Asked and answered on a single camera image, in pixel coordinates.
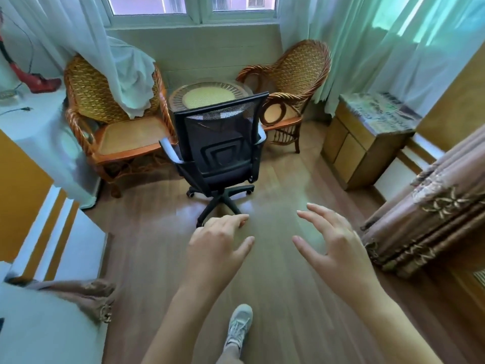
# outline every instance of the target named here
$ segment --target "white sneaker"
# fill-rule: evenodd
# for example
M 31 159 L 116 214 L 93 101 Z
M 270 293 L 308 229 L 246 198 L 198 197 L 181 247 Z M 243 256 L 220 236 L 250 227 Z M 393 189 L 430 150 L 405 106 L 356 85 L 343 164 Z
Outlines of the white sneaker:
M 224 349 L 230 344 L 235 344 L 239 347 L 240 352 L 243 348 L 244 338 L 251 328 L 251 323 L 253 323 L 253 310 L 249 305 L 241 304 L 233 312 L 229 321 L 229 330 L 227 331 Z

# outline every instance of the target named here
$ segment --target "office chair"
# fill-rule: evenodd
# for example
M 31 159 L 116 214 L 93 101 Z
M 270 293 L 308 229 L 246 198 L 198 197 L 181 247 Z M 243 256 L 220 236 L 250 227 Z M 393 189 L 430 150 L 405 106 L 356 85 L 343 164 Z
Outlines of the office chair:
M 175 130 L 179 144 L 172 147 L 168 138 L 160 145 L 177 166 L 179 174 L 191 185 L 187 196 L 202 193 L 212 197 L 197 219 L 197 227 L 219 204 L 235 214 L 240 210 L 231 196 L 251 194 L 254 185 L 227 188 L 258 179 L 261 150 L 266 140 L 258 114 L 269 93 L 176 112 Z

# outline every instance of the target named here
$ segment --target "green curtain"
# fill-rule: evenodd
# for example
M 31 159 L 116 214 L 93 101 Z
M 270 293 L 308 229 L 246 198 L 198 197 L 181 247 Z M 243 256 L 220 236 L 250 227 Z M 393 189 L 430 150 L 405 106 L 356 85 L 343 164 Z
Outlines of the green curtain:
M 485 0 L 280 0 L 283 48 L 318 39 L 332 70 L 314 100 L 391 92 L 422 116 L 485 40 Z

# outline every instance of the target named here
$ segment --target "rattan armchair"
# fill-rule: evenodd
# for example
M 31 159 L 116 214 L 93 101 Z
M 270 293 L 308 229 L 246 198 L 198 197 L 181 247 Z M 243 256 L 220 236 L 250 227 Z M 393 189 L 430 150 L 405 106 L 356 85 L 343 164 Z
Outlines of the rattan armchair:
M 271 93 L 259 118 L 265 131 L 274 130 L 269 143 L 294 143 L 296 153 L 300 153 L 303 111 L 327 78 L 331 62 L 325 43 L 304 40 L 289 48 L 273 65 L 252 65 L 241 70 L 238 81 L 245 83 L 249 77 L 256 77 L 253 91 Z
M 64 71 L 67 122 L 88 163 L 112 185 L 111 194 L 117 198 L 121 196 L 117 179 L 168 164 L 159 140 L 168 136 L 176 141 L 157 66 L 153 79 L 151 106 L 143 117 L 130 120 L 115 102 L 106 77 L 81 56 L 75 56 Z

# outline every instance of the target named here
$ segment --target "patterned curtain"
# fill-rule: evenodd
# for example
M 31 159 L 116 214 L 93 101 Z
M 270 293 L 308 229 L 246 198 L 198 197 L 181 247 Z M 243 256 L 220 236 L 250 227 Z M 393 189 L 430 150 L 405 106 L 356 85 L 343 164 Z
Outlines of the patterned curtain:
M 485 224 L 485 125 L 421 172 L 361 230 L 384 271 L 407 278 Z

